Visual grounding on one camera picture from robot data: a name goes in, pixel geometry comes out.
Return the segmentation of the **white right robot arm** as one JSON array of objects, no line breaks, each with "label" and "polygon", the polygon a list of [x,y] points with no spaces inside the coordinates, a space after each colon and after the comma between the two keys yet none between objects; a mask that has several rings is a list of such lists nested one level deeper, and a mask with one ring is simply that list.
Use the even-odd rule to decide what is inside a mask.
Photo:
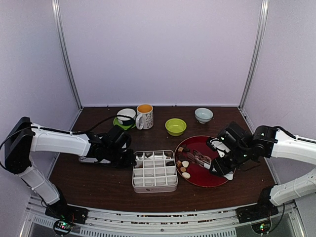
[{"label": "white right robot arm", "polygon": [[[219,177],[231,173],[249,160],[258,161],[260,157],[316,164],[316,141],[294,135],[281,126],[261,125],[250,134],[236,122],[231,122],[216,137],[209,137],[206,144],[218,153],[208,170]],[[315,191],[316,170],[312,169],[284,184],[264,188],[253,207],[253,214],[263,218],[272,210],[272,206],[280,206]]]}]

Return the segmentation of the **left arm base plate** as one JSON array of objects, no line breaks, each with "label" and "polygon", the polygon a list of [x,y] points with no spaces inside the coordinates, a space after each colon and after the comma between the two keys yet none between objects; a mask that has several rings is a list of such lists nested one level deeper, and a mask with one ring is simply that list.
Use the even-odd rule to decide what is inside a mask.
[{"label": "left arm base plate", "polygon": [[88,215],[88,209],[71,206],[64,203],[55,203],[53,205],[47,206],[45,215],[70,223],[85,224]]}]

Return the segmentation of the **bunny print tin lid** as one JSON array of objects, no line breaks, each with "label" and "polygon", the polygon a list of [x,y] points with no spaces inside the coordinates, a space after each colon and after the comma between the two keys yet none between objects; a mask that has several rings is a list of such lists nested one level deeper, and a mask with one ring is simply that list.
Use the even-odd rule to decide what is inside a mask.
[{"label": "bunny print tin lid", "polygon": [[92,163],[92,164],[110,164],[111,162],[106,159],[101,159],[100,161],[97,158],[89,158],[81,156],[79,157],[79,162],[81,163]]}]

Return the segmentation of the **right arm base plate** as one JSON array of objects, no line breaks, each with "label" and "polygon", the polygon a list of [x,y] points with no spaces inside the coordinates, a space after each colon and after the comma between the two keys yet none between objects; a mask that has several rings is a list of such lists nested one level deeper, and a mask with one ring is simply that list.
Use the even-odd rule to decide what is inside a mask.
[{"label": "right arm base plate", "polygon": [[254,204],[236,209],[239,223],[253,222],[278,214],[278,208],[272,204]]}]

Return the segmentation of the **silver divided tin box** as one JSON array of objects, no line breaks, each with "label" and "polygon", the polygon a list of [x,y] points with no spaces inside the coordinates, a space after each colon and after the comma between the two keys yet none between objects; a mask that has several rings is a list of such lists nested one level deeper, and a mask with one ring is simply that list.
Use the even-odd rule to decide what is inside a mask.
[{"label": "silver divided tin box", "polygon": [[[172,153],[173,158],[166,159],[165,152]],[[145,153],[153,153],[150,158]],[[177,189],[178,176],[176,162],[172,150],[137,151],[134,153],[136,165],[132,172],[132,186],[134,192],[145,193],[167,193]],[[173,166],[166,163],[173,161]]]}]

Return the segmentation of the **white metal tongs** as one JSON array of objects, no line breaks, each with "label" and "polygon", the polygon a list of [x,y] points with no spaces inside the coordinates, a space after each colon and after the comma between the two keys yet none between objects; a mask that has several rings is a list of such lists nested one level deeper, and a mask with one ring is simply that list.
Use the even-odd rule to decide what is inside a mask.
[{"label": "white metal tongs", "polygon": [[[199,164],[207,169],[210,169],[212,159],[207,157],[207,156],[202,155],[200,152],[194,151],[194,153],[191,154],[190,156],[188,156],[188,158],[192,158],[197,162],[197,164]],[[232,180],[234,177],[234,172],[235,172],[235,170],[231,171],[230,173],[228,173],[224,177],[226,177],[228,180]]]}]

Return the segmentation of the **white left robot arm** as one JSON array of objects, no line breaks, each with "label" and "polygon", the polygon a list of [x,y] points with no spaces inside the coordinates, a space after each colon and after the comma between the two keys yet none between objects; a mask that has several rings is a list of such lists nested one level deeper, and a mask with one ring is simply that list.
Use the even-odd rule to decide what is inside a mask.
[{"label": "white left robot arm", "polygon": [[86,158],[89,163],[126,168],[136,164],[129,148],[131,136],[118,125],[108,132],[95,134],[86,131],[64,131],[32,123],[22,117],[2,142],[2,168],[19,176],[60,219],[71,215],[71,208],[62,192],[43,176],[31,160],[32,152],[72,154]]}]

